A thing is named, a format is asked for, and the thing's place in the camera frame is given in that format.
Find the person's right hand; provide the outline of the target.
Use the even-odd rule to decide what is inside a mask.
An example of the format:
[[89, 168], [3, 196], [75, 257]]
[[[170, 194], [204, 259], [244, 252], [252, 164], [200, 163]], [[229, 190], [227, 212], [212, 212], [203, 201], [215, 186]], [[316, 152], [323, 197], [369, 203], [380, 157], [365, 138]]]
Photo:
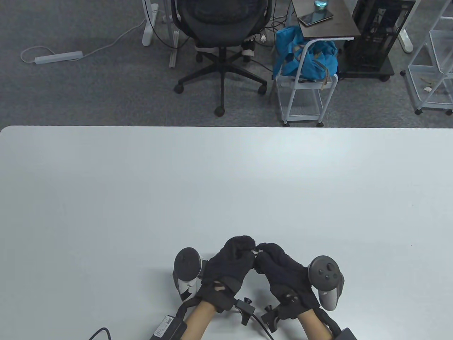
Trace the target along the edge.
[[288, 256], [275, 243], [261, 243], [256, 249], [254, 269], [265, 275], [272, 295], [279, 301], [277, 311], [280, 319], [296, 319], [300, 314], [320, 307], [307, 267]]

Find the person's left hand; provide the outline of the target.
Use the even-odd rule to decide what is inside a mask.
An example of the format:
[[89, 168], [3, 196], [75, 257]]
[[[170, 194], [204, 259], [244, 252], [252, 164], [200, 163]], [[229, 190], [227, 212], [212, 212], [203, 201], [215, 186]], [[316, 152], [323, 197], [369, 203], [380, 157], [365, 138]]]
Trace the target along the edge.
[[254, 266], [256, 243], [250, 236], [230, 238], [208, 260], [197, 296], [214, 306], [218, 313], [229, 311], [241, 289], [245, 276]]

